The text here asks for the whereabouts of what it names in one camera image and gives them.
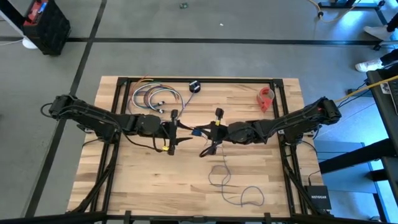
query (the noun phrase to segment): floor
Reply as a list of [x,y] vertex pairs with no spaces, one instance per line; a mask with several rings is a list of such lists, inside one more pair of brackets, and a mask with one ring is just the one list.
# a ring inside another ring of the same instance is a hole
[[[25,13],[29,4],[26,0],[11,2],[21,13]],[[88,47],[86,42],[68,42],[59,57],[43,56],[38,50],[27,50],[21,44],[0,46],[3,98],[0,104],[0,219],[24,213],[56,125],[54,120],[39,113],[39,107],[69,92],[79,66],[84,70],[77,72],[82,75],[77,96],[89,103],[94,101],[101,76],[145,73],[294,77],[300,79],[305,102],[311,103],[321,96],[340,98],[346,89],[360,86],[366,75],[356,72],[354,64],[378,58],[391,50],[383,48],[375,52],[371,45],[360,45],[376,40],[362,30],[363,26],[382,25],[375,10],[353,10],[338,22],[324,24],[317,22],[317,12],[306,0],[187,0],[186,9],[179,8],[181,2],[56,0],[72,24],[72,37],[89,37],[100,5],[106,3],[98,30],[92,33],[95,37],[143,39],[123,43],[98,39]],[[382,11],[389,20],[397,9],[395,0],[388,0]],[[325,19],[342,12],[344,10],[327,9]],[[0,22],[0,36],[17,37],[17,33]],[[151,38],[323,42],[318,45],[276,41],[269,41],[271,44],[149,43]],[[360,42],[336,45],[334,40]],[[86,63],[84,60],[81,63],[83,52],[90,47]],[[334,126],[322,128],[319,140],[371,144],[386,137],[372,99],[360,98],[343,107],[341,112],[343,119]],[[65,126],[36,215],[65,211],[84,138],[75,125],[68,121]],[[332,213],[337,217],[367,219],[377,215],[370,202],[372,195],[369,198],[331,192],[331,197],[335,198]],[[391,221],[398,222],[398,218],[393,218]]]

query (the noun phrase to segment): person's leg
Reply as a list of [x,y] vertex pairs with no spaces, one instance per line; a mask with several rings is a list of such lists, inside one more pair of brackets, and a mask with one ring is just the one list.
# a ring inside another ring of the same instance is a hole
[[392,62],[395,62],[396,60],[398,60],[398,49],[395,49],[392,52],[380,58],[380,61],[382,62],[383,66],[389,65]]
[[359,72],[374,71],[377,69],[381,69],[384,66],[389,65],[392,62],[395,62],[396,60],[398,60],[398,49],[393,50],[392,52],[386,54],[381,58],[358,63],[355,65],[355,68]]
[[398,13],[385,26],[379,27],[364,27],[363,30],[368,34],[377,37],[381,40],[390,40],[393,31],[398,27]]
[[387,31],[393,32],[398,27],[398,13],[394,15],[391,21],[387,24]]

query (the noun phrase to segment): wooden tabletop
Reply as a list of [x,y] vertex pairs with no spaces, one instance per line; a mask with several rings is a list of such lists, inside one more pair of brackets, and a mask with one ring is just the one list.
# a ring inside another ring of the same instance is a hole
[[[95,99],[96,106],[106,110],[111,109],[117,79],[118,77],[102,77]],[[188,90],[188,83],[165,84],[179,91],[185,100],[189,99],[191,93]],[[302,109],[304,104],[299,80],[285,78],[284,85],[289,111]],[[217,107],[224,109],[221,123],[226,125],[236,121],[273,119],[272,107],[266,113],[262,113],[256,102],[256,94],[263,87],[264,84],[260,83],[202,83],[201,92],[193,96],[180,120],[187,126],[208,124],[215,119]],[[282,115],[278,91],[276,98],[280,106],[279,113]],[[131,105],[132,112],[150,113],[170,119],[171,109],[181,110],[181,102],[176,102],[170,93],[159,93],[153,102],[162,100],[166,102],[162,106],[166,110],[165,114]],[[142,97],[138,97],[138,102],[142,104]],[[177,136],[189,137],[190,132],[179,129]],[[85,141],[95,138],[94,134],[87,134]],[[131,139],[152,146],[151,138],[133,136]],[[305,140],[313,144],[310,138]],[[242,146],[229,142],[222,144],[226,163],[232,174],[228,186],[224,187],[225,197],[234,203],[239,203],[241,193],[246,187],[257,186],[265,197],[265,202],[260,207],[231,205],[223,200],[219,187],[210,185],[208,174],[213,166],[223,165],[223,155],[219,148],[217,155],[200,158],[198,155],[206,147],[206,143],[209,144],[210,141],[194,137],[192,140],[181,142],[176,147],[175,155],[169,156],[166,152],[158,153],[134,146],[122,138],[108,214],[123,215],[125,210],[131,210],[133,215],[148,216],[261,217],[265,212],[269,212],[272,217],[289,217],[276,135],[269,138],[266,145]],[[157,140],[157,145],[161,147],[163,140]],[[98,141],[83,148],[68,210],[75,208],[94,186],[102,148],[103,143]],[[310,146],[300,144],[297,148],[303,184],[306,184],[308,175],[319,170],[318,161],[315,151]],[[222,167],[217,167],[211,179],[219,184],[225,175],[226,171]],[[312,175],[311,181],[313,185],[322,184],[319,173]],[[299,198],[293,184],[292,190],[296,211],[299,213]],[[243,197],[243,202],[261,203],[261,200],[262,197],[256,189],[249,189]],[[103,190],[100,193],[98,208],[101,208],[102,201]]]

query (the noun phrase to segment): shoe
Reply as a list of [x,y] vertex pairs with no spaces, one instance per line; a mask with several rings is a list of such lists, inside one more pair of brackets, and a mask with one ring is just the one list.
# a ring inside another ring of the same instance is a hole
[[368,72],[368,71],[375,71],[377,69],[381,69],[384,66],[381,65],[382,62],[380,59],[374,59],[367,62],[357,63],[355,68],[359,72]]
[[388,32],[387,31],[387,25],[381,26],[381,27],[364,27],[363,30],[367,32],[368,34],[377,37],[378,39],[381,40],[390,40],[390,37],[393,32]]

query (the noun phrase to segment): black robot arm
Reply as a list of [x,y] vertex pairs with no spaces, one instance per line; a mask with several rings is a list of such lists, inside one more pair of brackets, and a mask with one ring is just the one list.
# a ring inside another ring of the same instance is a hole
[[177,110],[172,111],[172,121],[162,122],[160,117],[150,114],[114,114],[107,110],[90,105],[75,96],[57,96],[49,109],[50,116],[54,119],[72,119],[79,123],[82,130],[90,129],[97,137],[110,144],[115,143],[121,134],[127,136],[139,135],[148,138],[169,139],[169,146],[163,150],[154,147],[158,152],[167,151],[174,155],[178,143],[191,138],[177,138]]
[[211,146],[202,151],[201,157],[215,154],[217,145],[223,141],[234,144],[267,143],[269,137],[281,130],[285,142],[297,144],[304,133],[317,129],[319,124],[335,124],[341,118],[335,103],[326,97],[276,119],[235,122],[224,126],[220,124],[223,114],[224,111],[217,108],[216,121],[196,127],[211,140]]

